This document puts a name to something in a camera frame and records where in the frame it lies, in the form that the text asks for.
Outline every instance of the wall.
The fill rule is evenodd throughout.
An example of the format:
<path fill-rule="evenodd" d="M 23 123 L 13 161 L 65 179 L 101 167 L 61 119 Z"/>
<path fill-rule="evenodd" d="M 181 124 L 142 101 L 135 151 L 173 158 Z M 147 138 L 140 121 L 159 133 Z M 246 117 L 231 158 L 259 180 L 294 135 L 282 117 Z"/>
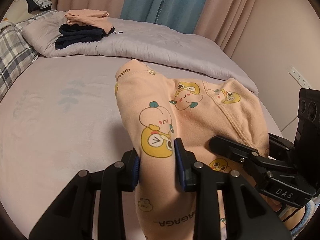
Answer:
<path fill-rule="evenodd" d="M 256 83 L 284 137 L 294 140 L 300 86 L 291 66 L 320 90 L 320 19 L 308 0 L 256 0 L 231 58 Z"/>

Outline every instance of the pillow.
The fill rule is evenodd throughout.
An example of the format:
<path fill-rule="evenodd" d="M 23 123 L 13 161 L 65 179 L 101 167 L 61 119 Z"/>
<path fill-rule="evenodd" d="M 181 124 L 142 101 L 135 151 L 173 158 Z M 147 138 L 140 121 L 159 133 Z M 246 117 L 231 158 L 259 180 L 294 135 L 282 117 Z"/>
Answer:
<path fill-rule="evenodd" d="M 56 12 L 45 11 L 17 24 L 0 22 L 0 102 L 16 78 L 38 58 L 38 52 L 22 36 L 23 27 Z"/>
<path fill-rule="evenodd" d="M 50 0 L 33 0 L 36 5 L 39 6 L 40 9 L 44 9 L 52 6 L 52 2 Z"/>

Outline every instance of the metal screw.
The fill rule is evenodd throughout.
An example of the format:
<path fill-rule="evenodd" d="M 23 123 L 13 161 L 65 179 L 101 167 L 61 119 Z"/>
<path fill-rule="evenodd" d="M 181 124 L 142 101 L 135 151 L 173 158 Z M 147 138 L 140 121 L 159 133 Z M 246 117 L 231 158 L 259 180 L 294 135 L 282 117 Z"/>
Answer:
<path fill-rule="evenodd" d="M 230 174 L 231 174 L 231 176 L 233 176 L 233 177 L 235 177 L 235 178 L 237 178 L 237 177 L 240 176 L 240 173 L 239 173 L 239 171 L 237 171 L 237 170 L 232 170 L 232 171 L 230 172 Z"/>
<path fill-rule="evenodd" d="M 273 174 L 272 174 L 271 171 L 267 171 L 267 175 L 268 175 L 269 178 L 272 178 L 272 177 L 273 177 Z"/>
<path fill-rule="evenodd" d="M 195 167 L 198 168 L 198 169 L 201 169 L 201 168 L 203 167 L 203 163 L 201 163 L 201 162 L 195 162 L 195 163 L 193 164 L 193 166 L 195 166 Z"/>
<path fill-rule="evenodd" d="M 88 171 L 86 171 L 86 170 L 81 170 L 81 171 L 78 172 L 78 175 L 80 177 L 85 177 L 85 176 L 87 176 L 87 174 L 88 174 Z"/>
<path fill-rule="evenodd" d="M 116 162 L 115 163 L 115 167 L 116 168 L 122 168 L 124 166 L 124 163 L 123 162 Z"/>

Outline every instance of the electrical outlet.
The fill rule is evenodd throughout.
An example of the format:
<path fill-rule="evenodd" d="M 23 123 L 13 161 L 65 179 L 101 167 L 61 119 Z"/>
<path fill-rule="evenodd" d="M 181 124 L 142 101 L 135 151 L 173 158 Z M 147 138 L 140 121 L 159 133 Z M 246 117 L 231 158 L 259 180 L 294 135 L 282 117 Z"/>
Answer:
<path fill-rule="evenodd" d="M 294 67 L 290 69 L 289 74 L 299 83 L 302 88 L 312 89 L 307 80 L 303 76 L 301 76 Z"/>

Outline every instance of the cartoon duck print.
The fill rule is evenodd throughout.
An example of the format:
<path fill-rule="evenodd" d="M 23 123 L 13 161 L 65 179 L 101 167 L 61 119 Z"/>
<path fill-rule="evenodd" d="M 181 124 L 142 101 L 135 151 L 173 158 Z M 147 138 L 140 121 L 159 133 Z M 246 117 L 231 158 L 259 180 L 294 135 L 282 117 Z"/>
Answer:
<path fill-rule="evenodd" d="M 222 171 L 222 172 L 229 172 L 231 168 L 228 166 L 228 162 L 225 159 L 215 159 L 209 164 L 209 167 L 214 171 Z"/>
<path fill-rule="evenodd" d="M 140 198 L 138 201 L 138 207 L 143 212 L 150 212 L 153 210 L 153 206 L 150 203 L 150 200 L 148 198 Z"/>
<path fill-rule="evenodd" d="M 199 93 L 200 88 L 196 83 L 180 82 L 177 85 L 174 100 L 171 100 L 170 103 L 174 104 L 178 110 L 194 108 L 203 98 Z"/>
<path fill-rule="evenodd" d="M 117 92 L 118 92 L 118 83 L 116 83 L 115 85 L 115 94 L 117 94 Z"/>
<path fill-rule="evenodd" d="M 237 103 L 241 99 L 238 93 L 228 92 L 228 91 L 225 91 L 224 89 L 217 89 L 214 91 L 214 93 L 219 99 L 221 99 L 221 102 L 226 105 Z"/>
<path fill-rule="evenodd" d="M 174 133 L 170 113 L 153 101 L 141 111 L 139 120 L 145 126 L 141 133 L 143 151 L 157 158 L 172 155 L 171 134 Z"/>

